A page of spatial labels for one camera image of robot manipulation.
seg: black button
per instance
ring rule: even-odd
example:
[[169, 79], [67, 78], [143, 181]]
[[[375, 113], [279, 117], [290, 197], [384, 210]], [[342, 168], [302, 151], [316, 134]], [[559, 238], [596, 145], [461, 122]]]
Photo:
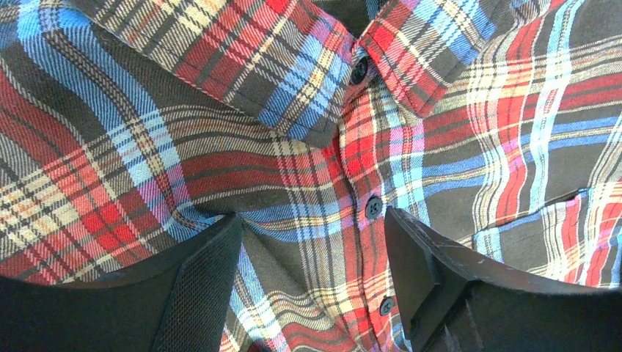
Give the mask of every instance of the black button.
[[352, 70], [352, 74], [350, 75], [350, 83], [351, 84], [360, 84], [365, 79], [365, 75], [367, 75], [367, 57], [360, 59], [354, 69]]
[[382, 199], [371, 197], [365, 206], [365, 217], [368, 219], [376, 219], [382, 212]]
[[393, 309], [393, 307], [395, 307], [393, 298], [386, 297], [380, 304], [380, 315], [387, 315], [391, 313], [391, 309]]

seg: shirt pocket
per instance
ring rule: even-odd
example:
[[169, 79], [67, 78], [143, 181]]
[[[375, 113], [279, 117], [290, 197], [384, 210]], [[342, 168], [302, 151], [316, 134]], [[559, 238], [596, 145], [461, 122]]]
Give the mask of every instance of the shirt pocket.
[[473, 249], [549, 279], [617, 286], [622, 203], [615, 193], [602, 187], [583, 188], [558, 197], [535, 213], [476, 232]]

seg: plaid shirt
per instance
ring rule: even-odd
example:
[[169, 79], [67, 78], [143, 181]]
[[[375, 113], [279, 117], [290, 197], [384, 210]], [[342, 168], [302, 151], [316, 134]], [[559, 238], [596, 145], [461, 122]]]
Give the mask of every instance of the plaid shirt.
[[406, 351], [393, 206], [619, 286], [621, 3], [334, 1], [0, 0], [0, 274], [90, 281], [237, 213], [222, 351]]

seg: plaid fabric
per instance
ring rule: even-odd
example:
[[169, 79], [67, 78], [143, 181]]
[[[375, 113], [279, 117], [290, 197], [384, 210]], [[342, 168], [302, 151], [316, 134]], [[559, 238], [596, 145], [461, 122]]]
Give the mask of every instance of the plaid fabric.
[[375, 195], [620, 284], [619, 1], [389, 0], [358, 39], [302, 0], [0, 4], [1, 275], [93, 280], [236, 212], [222, 351], [407, 351]]

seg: black mesh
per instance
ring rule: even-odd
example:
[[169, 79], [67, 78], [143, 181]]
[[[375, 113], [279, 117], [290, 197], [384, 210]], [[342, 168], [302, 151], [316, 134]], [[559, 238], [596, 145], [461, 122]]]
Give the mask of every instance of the black mesh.
[[214, 238], [182, 264], [154, 351], [219, 350], [223, 325], [214, 322], [224, 322], [227, 314], [240, 244], [240, 232], [229, 232], [228, 236]]

